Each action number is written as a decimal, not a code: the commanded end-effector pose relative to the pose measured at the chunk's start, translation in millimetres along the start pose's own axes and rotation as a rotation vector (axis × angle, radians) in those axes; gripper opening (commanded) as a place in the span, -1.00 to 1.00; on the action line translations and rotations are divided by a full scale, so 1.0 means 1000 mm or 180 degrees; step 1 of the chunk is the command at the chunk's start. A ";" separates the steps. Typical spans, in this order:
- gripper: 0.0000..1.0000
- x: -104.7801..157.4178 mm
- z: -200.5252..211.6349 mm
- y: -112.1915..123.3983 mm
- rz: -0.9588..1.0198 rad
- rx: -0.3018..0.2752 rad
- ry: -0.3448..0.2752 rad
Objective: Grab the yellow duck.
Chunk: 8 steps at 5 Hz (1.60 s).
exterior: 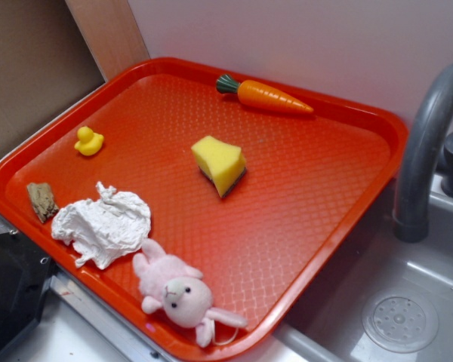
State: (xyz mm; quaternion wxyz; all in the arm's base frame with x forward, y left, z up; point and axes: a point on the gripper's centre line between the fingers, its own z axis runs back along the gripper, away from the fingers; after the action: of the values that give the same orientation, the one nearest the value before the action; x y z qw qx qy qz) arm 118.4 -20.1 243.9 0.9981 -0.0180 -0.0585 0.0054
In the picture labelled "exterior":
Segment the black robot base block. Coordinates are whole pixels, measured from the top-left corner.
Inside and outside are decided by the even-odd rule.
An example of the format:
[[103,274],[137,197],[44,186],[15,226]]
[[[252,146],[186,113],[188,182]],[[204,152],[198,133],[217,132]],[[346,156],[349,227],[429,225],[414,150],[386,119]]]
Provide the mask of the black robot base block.
[[0,234],[0,357],[41,322],[53,259],[19,231]]

